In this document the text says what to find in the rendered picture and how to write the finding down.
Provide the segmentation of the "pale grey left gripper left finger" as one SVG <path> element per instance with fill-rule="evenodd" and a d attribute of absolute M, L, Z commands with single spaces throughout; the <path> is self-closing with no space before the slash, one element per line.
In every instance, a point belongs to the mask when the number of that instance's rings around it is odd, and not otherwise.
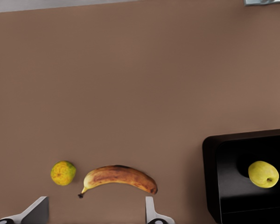
<path fill-rule="evenodd" d="M 49 220 L 49 197 L 41 196 L 22 213 L 0 219 L 0 224 L 47 224 Z"/>

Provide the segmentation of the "ripe brown-spotted banana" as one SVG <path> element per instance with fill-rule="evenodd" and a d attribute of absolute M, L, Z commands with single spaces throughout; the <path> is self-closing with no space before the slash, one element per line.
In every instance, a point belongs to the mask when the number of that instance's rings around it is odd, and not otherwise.
<path fill-rule="evenodd" d="M 90 171 L 78 197 L 83 198 L 86 191 L 109 183 L 128 184 L 153 195 L 158 192 L 156 181 L 146 173 L 127 166 L 110 165 Z"/>

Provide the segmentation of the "yellow-green apple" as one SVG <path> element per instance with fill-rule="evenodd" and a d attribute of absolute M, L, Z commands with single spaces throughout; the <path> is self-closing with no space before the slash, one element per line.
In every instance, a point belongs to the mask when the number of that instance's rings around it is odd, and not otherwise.
<path fill-rule="evenodd" d="M 279 180 L 277 169 L 265 161 L 256 161 L 248 168 L 250 181 L 260 188 L 272 188 Z"/>

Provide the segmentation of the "yellow-green orange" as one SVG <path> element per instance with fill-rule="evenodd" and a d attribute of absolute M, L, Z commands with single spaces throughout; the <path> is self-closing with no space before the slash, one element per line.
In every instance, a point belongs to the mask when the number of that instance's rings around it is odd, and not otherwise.
<path fill-rule="evenodd" d="M 71 162 L 59 161 L 51 169 L 50 176 L 55 184 L 67 186 L 73 181 L 76 170 L 76 167 Z"/>

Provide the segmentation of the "silver frame post foot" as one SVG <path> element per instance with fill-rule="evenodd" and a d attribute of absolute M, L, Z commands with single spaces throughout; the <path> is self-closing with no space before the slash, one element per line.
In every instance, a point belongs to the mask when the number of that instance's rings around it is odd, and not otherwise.
<path fill-rule="evenodd" d="M 270 4 L 279 4 L 280 0 L 243 0 L 245 6 L 264 6 Z"/>

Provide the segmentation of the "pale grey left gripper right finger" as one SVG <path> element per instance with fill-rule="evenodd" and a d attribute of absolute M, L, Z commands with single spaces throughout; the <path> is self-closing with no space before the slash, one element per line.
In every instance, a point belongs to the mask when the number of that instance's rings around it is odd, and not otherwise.
<path fill-rule="evenodd" d="M 161 215 L 155 211 L 154 199 L 152 196 L 146 196 L 146 224 L 175 224 L 173 218 Z"/>

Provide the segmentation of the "black tray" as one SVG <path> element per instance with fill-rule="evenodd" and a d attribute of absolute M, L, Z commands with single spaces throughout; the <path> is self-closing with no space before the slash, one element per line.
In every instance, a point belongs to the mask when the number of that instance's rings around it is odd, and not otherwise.
<path fill-rule="evenodd" d="M 280 224 L 280 129 L 209 136 L 202 150 L 207 208 L 217 224 Z M 275 186 L 251 182 L 256 161 L 277 169 Z"/>

